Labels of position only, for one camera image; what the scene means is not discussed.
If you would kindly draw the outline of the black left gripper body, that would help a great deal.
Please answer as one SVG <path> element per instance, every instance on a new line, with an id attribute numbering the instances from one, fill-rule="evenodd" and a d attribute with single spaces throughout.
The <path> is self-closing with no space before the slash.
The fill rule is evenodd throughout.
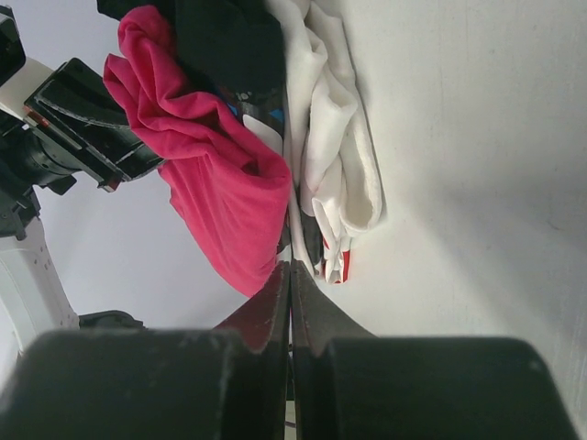
<path id="1" fill-rule="evenodd" d="M 74 175 L 78 172 L 89 175 L 108 192 L 127 182 L 117 179 L 101 181 L 95 171 L 58 145 L 56 139 L 44 132 L 42 125 L 28 113 L 24 120 L 19 120 L 1 110 L 2 192 L 26 193 L 37 185 L 65 193 L 76 183 Z"/>

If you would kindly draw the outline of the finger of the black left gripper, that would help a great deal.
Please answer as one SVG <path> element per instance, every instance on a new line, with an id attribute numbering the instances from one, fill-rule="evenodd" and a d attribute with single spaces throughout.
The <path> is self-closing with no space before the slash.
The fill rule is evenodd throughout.
<path id="1" fill-rule="evenodd" d="M 25 109 L 102 182 L 130 182 L 163 163 L 131 131 L 125 111 L 106 90 L 102 77 L 77 58 L 52 73 L 27 98 Z"/>

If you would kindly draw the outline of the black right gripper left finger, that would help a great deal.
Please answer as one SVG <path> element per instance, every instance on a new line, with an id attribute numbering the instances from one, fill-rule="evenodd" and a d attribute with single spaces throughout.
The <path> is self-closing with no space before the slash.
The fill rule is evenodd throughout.
<path id="1" fill-rule="evenodd" d="M 281 439 L 290 267 L 212 330 L 55 331 L 1 395 L 4 439 Z"/>

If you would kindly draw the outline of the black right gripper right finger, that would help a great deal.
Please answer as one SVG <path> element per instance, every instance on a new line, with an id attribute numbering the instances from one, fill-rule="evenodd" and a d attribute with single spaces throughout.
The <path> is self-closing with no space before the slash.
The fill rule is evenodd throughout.
<path id="1" fill-rule="evenodd" d="M 301 439 L 574 439 L 549 369 L 512 337 L 378 337 L 291 268 Z"/>

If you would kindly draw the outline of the black t shirt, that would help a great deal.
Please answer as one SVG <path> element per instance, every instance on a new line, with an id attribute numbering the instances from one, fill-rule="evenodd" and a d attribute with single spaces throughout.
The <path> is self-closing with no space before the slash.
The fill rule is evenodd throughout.
<path id="1" fill-rule="evenodd" d="M 284 80 L 282 32 L 262 2 L 161 1 L 128 12 L 139 6 L 154 6 L 171 25 L 174 58 L 194 90 L 219 97 L 249 131 L 245 105 L 277 120 Z"/>

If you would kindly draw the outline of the pink t shirt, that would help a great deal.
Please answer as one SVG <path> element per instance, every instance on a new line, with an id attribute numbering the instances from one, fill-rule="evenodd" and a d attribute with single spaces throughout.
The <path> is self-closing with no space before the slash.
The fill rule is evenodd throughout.
<path id="1" fill-rule="evenodd" d="M 292 177 L 285 160 L 177 64 L 171 25 L 152 5 L 120 21 L 104 83 L 131 131 L 163 163 L 170 203 L 218 275 L 247 297 L 277 262 Z"/>

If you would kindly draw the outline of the white red shirt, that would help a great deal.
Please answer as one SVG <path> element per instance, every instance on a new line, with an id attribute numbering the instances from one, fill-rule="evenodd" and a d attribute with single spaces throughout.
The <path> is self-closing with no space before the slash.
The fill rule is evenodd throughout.
<path id="1" fill-rule="evenodd" d="M 343 22 L 315 1 L 270 1 L 285 49 L 284 157 L 293 257 L 327 283 L 382 212 L 382 185 Z"/>

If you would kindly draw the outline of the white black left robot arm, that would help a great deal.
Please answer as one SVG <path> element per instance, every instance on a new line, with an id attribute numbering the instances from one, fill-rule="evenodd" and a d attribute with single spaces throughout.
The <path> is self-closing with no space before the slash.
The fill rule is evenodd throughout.
<path id="1" fill-rule="evenodd" d="M 144 326 L 121 311 L 73 310 L 51 260 L 35 190 L 64 195 L 83 173 L 111 193 L 162 162 L 81 60 L 57 70 L 26 55 L 1 61 L 1 303 L 20 352 L 54 330 Z"/>

